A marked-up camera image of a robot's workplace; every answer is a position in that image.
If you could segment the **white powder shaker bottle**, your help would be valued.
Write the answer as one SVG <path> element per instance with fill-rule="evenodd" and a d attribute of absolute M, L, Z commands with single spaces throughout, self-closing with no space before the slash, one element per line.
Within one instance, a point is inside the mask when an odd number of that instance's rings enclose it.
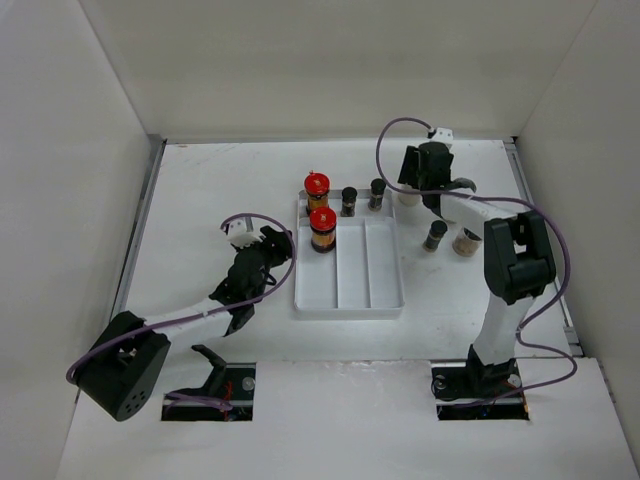
<path fill-rule="evenodd" d="M 407 207 L 415 207 L 422 202 L 421 195 L 410 185 L 402 184 L 398 193 L 399 201 Z"/>

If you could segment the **small red spice bottle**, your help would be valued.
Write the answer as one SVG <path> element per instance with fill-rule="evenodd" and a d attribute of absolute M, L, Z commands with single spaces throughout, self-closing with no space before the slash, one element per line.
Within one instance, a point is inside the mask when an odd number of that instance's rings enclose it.
<path fill-rule="evenodd" d="M 377 212 L 381 210 L 385 189 L 386 182 L 383 179 L 376 178 L 371 181 L 368 200 L 368 208 L 371 211 Z"/>

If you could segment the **small dark spice bottle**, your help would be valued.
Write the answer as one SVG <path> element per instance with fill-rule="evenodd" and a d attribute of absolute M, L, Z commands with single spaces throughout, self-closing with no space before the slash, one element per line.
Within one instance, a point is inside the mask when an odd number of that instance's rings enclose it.
<path fill-rule="evenodd" d="M 431 223 L 428 234 L 422 244 L 427 252 L 435 252 L 439 244 L 448 231 L 448 225 L 443 220 L 435 220 Z"/>
<path fill-rule="evenodd" d="M 348 186 L 341 191 L 341 212 L 342 217 L 354 217 L 355 205 L 357 200 L 357 190 L 354 187 Z"/>

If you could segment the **red-lid chili sauce jar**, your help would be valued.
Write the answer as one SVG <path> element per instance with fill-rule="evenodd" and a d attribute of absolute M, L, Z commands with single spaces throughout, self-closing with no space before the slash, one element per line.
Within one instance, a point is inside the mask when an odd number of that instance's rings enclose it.
<path fill-rule="evenodd" d="M 329 205 L 330 180 L 325 174 L 310 171 L 304 180 L 304 189 L 307 195 L 306 211 L 308 214 L 315 209 Z"/>

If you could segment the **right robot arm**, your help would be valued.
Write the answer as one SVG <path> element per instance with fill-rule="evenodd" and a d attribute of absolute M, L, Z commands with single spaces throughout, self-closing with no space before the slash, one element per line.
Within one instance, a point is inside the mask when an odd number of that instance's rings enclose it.
<path fill-rule="evenodd" d="M 422 204 L 444 221 L 462 227 L 483 247 L 484 279 L 490 291 L 480 333 L 465 366 L 444 375 L 444 398 L 488 398 L 516 374 L 515 344 L 520 323 L 556 277 L 556 264 L 543 216 L 517 213 L 474 195 L 471 183 L 452 179 L 454 155 L 441 142 L 406 148 L 398 183 L 419 191 Z"/>

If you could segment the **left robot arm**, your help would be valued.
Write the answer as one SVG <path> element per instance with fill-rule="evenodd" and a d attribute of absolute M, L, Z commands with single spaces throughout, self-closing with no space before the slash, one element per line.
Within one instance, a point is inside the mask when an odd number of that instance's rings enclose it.
<path fill-rule="evenodd" d="M 131 311 L 118 313 L 89 351 L 69 368 L 67 381 L 115 421 L 124 422 L 149 401 L 169 354 L 191 350 L 209 364 L 192 371 L 192 388 L 167 394 L 166 414 L 176 417 L 179 409 L 196 407 L 210 408 L 212 419 L 226 414 L 246 417 L 246 408 L 233 404 L 239 376 L 204 343 L 210 338 L 229 337 L 245 327 L 257 303 L 284 284 L 272 271 L 281 265 L 294 266 L 296 250 L 291 231 L 270 226 L 261 227 L 257 234 L 242 228 L 229 240 L 235 257 L 211 294 L 165 315 L 142 318 Z"/>

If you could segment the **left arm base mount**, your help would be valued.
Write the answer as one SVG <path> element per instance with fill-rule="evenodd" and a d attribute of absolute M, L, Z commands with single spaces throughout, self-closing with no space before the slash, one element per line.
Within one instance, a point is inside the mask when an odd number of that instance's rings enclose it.
<path fill-rule="evenodd" d="M 205 345 L 191 349 L 211 367 L 199 387 L 166 393 L 161 420 L 164 422 L 250 422 L 253 420 L 257 364 L 228 363 Z"/>

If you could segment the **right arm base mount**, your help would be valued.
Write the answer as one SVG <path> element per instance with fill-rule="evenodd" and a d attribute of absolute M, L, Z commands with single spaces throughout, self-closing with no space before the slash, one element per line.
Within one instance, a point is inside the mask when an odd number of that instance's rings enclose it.
<path fill-rule="evenodd" d="M 431 391 L 440 421 L 529 420 L 523 393 L 498 399 L 522 386 L 515 361 L 488 377 L 466 365 L 436 365 L 431 373 Z"/>

